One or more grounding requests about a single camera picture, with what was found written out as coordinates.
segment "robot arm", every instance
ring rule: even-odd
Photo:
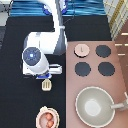
[[[31,32],[24,40],[23,74],[61,74],[62,67],[51,68],[44,54],[62,55],[67,49],[62,14],[58,0],[39,0],[52,11],[55,32]]]

